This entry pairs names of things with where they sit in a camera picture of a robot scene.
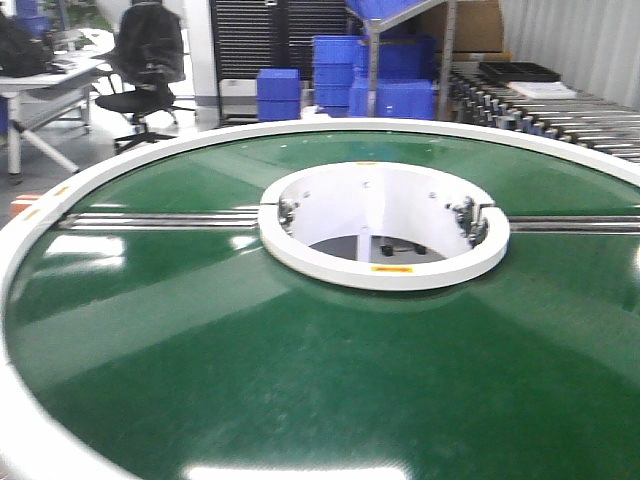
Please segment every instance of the black office chair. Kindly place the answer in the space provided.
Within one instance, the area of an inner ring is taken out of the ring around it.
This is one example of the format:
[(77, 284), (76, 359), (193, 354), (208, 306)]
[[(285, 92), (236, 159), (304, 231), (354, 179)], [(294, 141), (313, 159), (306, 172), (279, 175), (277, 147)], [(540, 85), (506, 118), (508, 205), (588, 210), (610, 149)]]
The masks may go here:
[(121, 114), (130, 114), (133, 135), (116, 138), (119, 154), (143, 142), (173, 138), (149, 130), (145, 117), (166, 111), (177, 123), (175, 110), (189, 110), (174, 105), (175, 95), (169, 83), (184, 80), (184, 45), (179, 17), (166, 9), (161, 0), (134, 0), (124, 12), (115, 48), (104, 58), (113, 71), (134, 90), (101, 95), (96, 105)]

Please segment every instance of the black tray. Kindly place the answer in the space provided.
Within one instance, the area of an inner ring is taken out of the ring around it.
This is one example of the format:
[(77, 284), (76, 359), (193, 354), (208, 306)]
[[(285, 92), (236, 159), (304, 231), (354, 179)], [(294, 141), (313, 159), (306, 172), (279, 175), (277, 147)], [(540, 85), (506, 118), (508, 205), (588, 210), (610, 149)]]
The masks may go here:
[(560, 74), (529, 62), (480, 62), (479, 68), (499, 82), (559, 82)]

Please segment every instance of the cardboard box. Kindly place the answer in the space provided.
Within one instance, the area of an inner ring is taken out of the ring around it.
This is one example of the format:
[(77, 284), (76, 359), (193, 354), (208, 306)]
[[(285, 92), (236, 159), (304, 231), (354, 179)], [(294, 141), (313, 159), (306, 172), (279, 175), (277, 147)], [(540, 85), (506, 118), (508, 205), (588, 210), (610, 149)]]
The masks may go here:
[[(447, 21), (447, 2), (418, 16), (418, 33), (426, 33), (438, 41), (442, 51)], [(480, 0), (458, 3), (454, 52), (502, 52), (504, 25), (499, 0)]]

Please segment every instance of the roller conveyor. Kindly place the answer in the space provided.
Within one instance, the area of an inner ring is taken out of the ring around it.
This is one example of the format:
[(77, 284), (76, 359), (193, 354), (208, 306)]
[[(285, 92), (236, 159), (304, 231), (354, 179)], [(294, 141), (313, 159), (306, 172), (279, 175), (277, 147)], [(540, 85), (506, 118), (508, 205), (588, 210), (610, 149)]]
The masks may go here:
[(575, 143), (640, 161), (640, 112), (578, 92), (572, 99), (532, 99), (482, 73), (477, 64), (452, 69), (456, 121)]

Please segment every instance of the yellow label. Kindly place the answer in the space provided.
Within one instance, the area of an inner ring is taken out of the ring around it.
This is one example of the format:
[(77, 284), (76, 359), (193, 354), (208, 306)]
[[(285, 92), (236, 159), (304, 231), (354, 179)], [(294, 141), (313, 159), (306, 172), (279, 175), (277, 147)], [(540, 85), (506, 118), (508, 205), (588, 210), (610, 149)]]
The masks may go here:
[(29, 213), (29, 215), (27, 215), (26, 217), (24, 217), (24, 221), (26, 222), (27, 220), (31, 220), (38, 212), (40, 211), (39, 208), (36, 208), (35, 210), (31, 210), (31, 212)]
[(54, 197), (58, 197), (58, 196), (62, 195), (64, 192), (66, 192), (67, 190), (69, 190), (69, 188), (71, 188), (71, 187), (69, 187), (68, 185), (66, 187), (62, 187), (53, 196)]
[(413, 267), (403, 267), (399, 265), (374, 265), (372, 272), (381, 273), (413, 273)]

